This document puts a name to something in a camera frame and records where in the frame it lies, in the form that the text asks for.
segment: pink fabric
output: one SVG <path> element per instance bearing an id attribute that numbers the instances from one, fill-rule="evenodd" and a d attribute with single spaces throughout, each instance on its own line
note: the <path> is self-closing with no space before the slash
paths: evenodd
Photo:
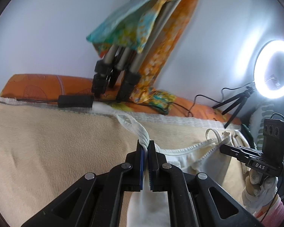
<path id="1" fill-rule="evenodd" d="M 265 214 L 261 214 L 257 219 L 262 220 Z M 284 205 L 279 198 L 276 204 L 269 210 L 268 214 L 262 221 L 265 227 L 279 227 L 284 220 Z"/>

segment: small tripod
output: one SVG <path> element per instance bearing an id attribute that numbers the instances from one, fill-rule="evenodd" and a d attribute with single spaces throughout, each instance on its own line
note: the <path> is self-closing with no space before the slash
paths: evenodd
<path id="1" fill-rule="evenodd" d="M 240 94 L 237 94 L 229 99 L 227 99 L 226 101 L 222 102 L 222 103 L 219 103 L 217 105 L 214 105 L 213 106 L 213 109 L 216 109 L 218 107 L 221 107 L 227 103 L 230 103 L 236 99 L 236 100 L 233 104 L 231 104 L 228 108 L 226 108 L 223 112 L 222 112 L 222 115 L 228 113 L 231 109 L 235 108 L 237 105 L 238 108 L 234 111 L 234 113 L 232 114 L 232 116 L 230 117 L 230 119 L 226 122 L 226 124 L 224 125 L 224 128 L 226 128 L 231 121 L 233 121 L 233 119 L 237 116 L 238 112 L 242 109 L 242 107 L 244 106 L 244 104 L 246 103 L 247 99 L 251 96 L 252 93 L 254 93 L 254 88 L 253 87 L 250 87 L 250 86 L 247 86 L 246 87 L 247 90 L 240 93 Z"/>

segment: white wall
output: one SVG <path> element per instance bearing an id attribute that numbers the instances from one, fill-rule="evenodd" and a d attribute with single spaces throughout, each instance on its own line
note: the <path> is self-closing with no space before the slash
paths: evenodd
<path id="1" fill-rule="evenodd" d="M 12 0 L 0 16 L 0 91 L 15 73 L 91 78 L 98 56 L 85 37 L 127 1 Z M 253 79 L 256 56 L 272 39 L 284 40 L 276 0 L 200 0 L 156 87 L 188 99 L 220 99 L 222 87 Z"/>

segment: beige blanket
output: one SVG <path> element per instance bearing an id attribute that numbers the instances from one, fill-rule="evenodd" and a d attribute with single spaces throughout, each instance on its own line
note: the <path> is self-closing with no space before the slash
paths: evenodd
<path id="1" fill-rule="evenodd" d="M 206 128 L 142 125 L 161 148 L 205 140 Z M 21 226 L 86 172 L 106 173 L 124 162 L 136 144 L 137 137 L 115 118 L 0 103 L 2 216 L 11 227 Z M 237 160 L 231 160 L 222 186 L 241 202 L 244 180 Z M 120 226 L 126 226 L 129 197 L 126 192 Z"/>

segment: glove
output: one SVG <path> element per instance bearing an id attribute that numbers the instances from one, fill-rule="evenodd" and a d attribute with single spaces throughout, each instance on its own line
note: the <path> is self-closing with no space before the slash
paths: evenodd
<path id="1" fill-rule="evenodd" d="M 261 177 L 262 173 L 251 169 L 249 176 L 245 179 L 242 200 L 244 206 L 246 206 L 246 210 L 251 214 L 258 212 L 263 206 L 268 205 L 277 192 L 277 177 L 266 178 L 260 186 Z"/>

